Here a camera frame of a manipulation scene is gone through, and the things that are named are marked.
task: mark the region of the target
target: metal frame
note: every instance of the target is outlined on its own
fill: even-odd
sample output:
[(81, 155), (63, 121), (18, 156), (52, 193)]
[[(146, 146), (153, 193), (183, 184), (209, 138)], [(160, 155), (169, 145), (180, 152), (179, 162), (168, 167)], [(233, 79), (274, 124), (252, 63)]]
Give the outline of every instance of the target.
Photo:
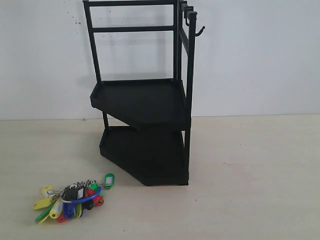
[[(173, 31), (173, 80), (180, 84), (182, 96), (185, 102), (185, 135), (184, 135), (184, 168), (186, 176), (189, 176), (190, 138), (191, 138), (191, 110), (195, 61), (195, 39), (205, 29), (196, 33), (197, 12), (193, 6), (188, 6), (185, 0), (111, 0), (89, 1), (83, 0), (86, 23), (95, 70), (96, 81), (102, 83), (101, 72), (98, 62), (98, 54), (94, 33), (123, 33), (123, 32), (159, 32)], [(115, 7), (115, 6), (150, 6), (150, 5), (173, 5), (173, 25), (165, 26), (126, 26), (126, 27), (93, 27), (90, 7)], [(189, 27), (188, 36), (183, 28), (183, 21)], [(187, 84), (186, 94), (182, 81), (182, 45), (187, 53)], [(109, 128), (108, 117), (103, 112), (104, 126)]]

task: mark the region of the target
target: keychain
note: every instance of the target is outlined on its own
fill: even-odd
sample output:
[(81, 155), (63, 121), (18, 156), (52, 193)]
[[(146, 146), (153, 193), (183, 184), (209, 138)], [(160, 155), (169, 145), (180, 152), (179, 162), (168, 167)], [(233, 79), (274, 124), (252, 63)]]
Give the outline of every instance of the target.
[(49, 217), (56, 219), (58, 223), (64, 223), (68, 219), (81, 218), (84, 209), (91, 210), (94, 206), (104, 203), (102, 190), (109, 190), (115, 184), (115, 175), (108, 173), (104, 182), (97, 183), (95, 180), (77, 182), (56, 191), (52, 186), (45, 186), (41, 192), (43, 199), (34, 203), (33, 209), (46, 208), (36, 219), (38, 224), (43, 223)]

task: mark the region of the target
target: white wall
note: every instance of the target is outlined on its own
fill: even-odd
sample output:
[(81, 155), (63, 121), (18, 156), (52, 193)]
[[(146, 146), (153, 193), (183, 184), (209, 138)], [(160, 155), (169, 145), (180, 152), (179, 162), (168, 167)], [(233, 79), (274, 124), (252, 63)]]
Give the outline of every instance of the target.
[[(188, 3), (206, 26), (194, 116), (320, 113), (319, 0)], [(168, 24), (170, 9), (94, 8), (92, 17), (96, 26)], [(172, 75), (170, 33), (96, 36), (105, 80)], [(0, 120), (100, 118), (95, 81), (81, 0), (0, 0)]]

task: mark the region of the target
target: corner shelf unit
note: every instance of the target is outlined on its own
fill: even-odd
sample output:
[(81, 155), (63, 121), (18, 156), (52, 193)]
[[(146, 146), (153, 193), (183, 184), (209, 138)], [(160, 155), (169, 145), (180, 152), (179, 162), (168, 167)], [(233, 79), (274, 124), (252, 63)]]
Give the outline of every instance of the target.
[[(84, 0), (96, 76), (91, 105), (102, 111), (100, 153), (146, 186), (188, 185), (197, 12), (184, 0)], [(173, 25), (93, 27), (90, 7), (173, 5)], [(188, 26), (188, 36), (183, 22)], [(173, 32), (173, 76), (102, 81), (94, 33)], [(186, 94), (182, 45), (187, 53)], [(107, 114), (128, 124), (109, 126)]]

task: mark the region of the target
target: tabletop surface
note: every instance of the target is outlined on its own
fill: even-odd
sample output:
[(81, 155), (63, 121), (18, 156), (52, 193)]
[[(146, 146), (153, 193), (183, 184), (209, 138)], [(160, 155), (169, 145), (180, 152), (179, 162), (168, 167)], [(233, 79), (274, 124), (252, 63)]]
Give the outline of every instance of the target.
[[(0, 121), (1, 239), (320, 239), (319, 115), (193, 118), (189, 186), (143, 186), (100, 155), (103, 129), (99, 119)], [(106, 173), (115, 186), (102, 206), (35, 223), (42, 187)]]

